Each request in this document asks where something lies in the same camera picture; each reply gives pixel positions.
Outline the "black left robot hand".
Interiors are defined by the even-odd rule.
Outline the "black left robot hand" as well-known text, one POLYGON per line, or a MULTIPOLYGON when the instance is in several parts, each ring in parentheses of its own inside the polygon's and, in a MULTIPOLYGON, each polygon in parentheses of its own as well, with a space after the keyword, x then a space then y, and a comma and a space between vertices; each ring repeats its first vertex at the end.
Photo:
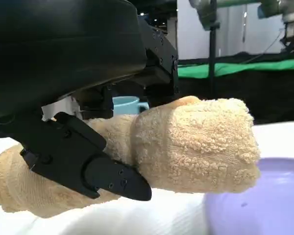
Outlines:
POLYGON ((27 168, 89 198, 151 199, 147 180, 104 153, 84 119, 110 118, 110 85, 178 93, 177 53, 126 0, 0 0, 0 138, 27 168))

